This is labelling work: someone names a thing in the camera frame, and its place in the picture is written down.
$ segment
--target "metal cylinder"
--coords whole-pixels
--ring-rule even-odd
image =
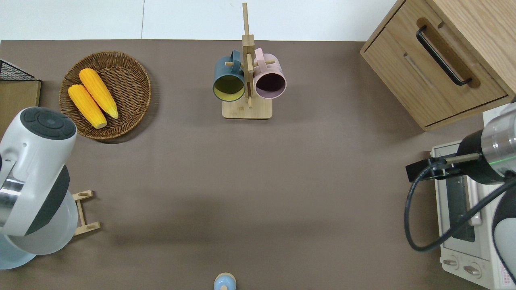
[[[516,172],[516,114],[508,112],[491,120],[482,131],[482,152],[500,176]]]

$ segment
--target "toaster oven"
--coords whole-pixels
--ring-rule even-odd
[[[457,152],[460,141],[435,146],[432,157]],[[499,185],[476,183],[466,175],[435,180],[439,234],[453,226],[478,200]],[[488,289],[516,289],[498,255],[491,234],[493,214],[501,197],[484,207],[468,224],[441,245],[445,271]]]

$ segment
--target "oven door handle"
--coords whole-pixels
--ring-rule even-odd
[[[466,177],[467,179],[467,197],[469,201],[468,211],[475,206],[478,203],[478,183],[476,183],[474,180],[472,180],[469,176]],[[478,212],[476,215],[474,215],[468,222],[470,225],[481,225],[482,224],[482,217],[480,215],[480,212]]]

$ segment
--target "wooden mug stand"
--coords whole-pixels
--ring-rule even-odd
[[[75,230],[75,233],[73,235],[76,236],[76,235],[84,234],[87,232],[91,232],[96,229],[100,229],[100,222],[96,221],[96,222],[86,224],[86,222],[84,220],[84,211],[83,211],[83,206],[81,204],[81,200],[92,197],[93,192],[91,190],[86,190],[86,191],[81,191],[77,194],[72,194],[72,196],[73,196],[73,199],[75,200],[75,203],[77,204],[77,210],[79,212],[79,219],[80,219],[80,223],[81,223],[81,226],[77,227],[77,229]]]
[[[244,81],[246,86],[245,98],[234,102],[222,102],[222,116],[226,119],[270,119],[272,117],[272,100],[265,99],[256,94],[253,85],[254,67],[256,57],[254,54],[254,35],[249,34],[249,20],[247,16],[247,3],[243,3],[244,9],[244,32],[242,35],[242,52],[244,60]]]

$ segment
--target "wicker basket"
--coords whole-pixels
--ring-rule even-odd
[[[81,69],[97,71],[106,84],[118,109],[118,119],[104,113],[107,125],[95,129],[68,96],[68,88],[80,84]],[[77,126],[82,136],[107,140],[120,137],[132,130],[141,121],[151,101],[151,82],[145,68],[134,58],[123,52],[98,52],[75,64],[66,74],[59,91],[59,107]]]

